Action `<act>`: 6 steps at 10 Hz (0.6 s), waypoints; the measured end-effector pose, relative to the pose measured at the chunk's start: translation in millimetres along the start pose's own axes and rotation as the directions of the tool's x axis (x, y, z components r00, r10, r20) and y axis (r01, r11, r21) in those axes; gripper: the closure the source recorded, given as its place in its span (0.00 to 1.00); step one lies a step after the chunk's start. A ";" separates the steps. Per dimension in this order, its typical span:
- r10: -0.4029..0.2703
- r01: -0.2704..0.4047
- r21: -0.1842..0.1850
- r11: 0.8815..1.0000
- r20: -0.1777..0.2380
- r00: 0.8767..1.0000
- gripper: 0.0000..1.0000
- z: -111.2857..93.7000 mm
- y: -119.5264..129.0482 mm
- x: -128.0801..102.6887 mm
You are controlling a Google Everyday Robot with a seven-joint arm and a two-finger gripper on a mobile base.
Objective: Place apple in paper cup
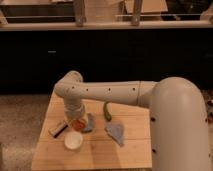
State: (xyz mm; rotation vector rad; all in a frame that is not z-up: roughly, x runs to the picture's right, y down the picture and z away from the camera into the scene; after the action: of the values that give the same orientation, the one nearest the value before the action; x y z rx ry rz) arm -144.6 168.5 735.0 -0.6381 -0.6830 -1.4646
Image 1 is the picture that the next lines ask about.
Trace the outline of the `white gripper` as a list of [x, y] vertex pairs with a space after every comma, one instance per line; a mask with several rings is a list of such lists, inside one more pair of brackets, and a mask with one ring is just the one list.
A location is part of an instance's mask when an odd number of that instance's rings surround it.
[[72, 125], [73, 121], [81, 121], [84, 124], [88, 123], [84, 106], [81, 106], [78, 109], [65, 109], [65, 116], [69, 125]]

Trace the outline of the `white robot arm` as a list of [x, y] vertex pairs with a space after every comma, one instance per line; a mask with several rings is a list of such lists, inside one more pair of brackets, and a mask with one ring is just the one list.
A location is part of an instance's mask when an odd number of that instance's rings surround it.
[[83, 115], [85, 99], [147, 108], [152, 171], [212, 171], [205, 100], [193, 82], [182, 77], [85, 82], [70, 71], [55, 83], [54, 92], [73, 118]]

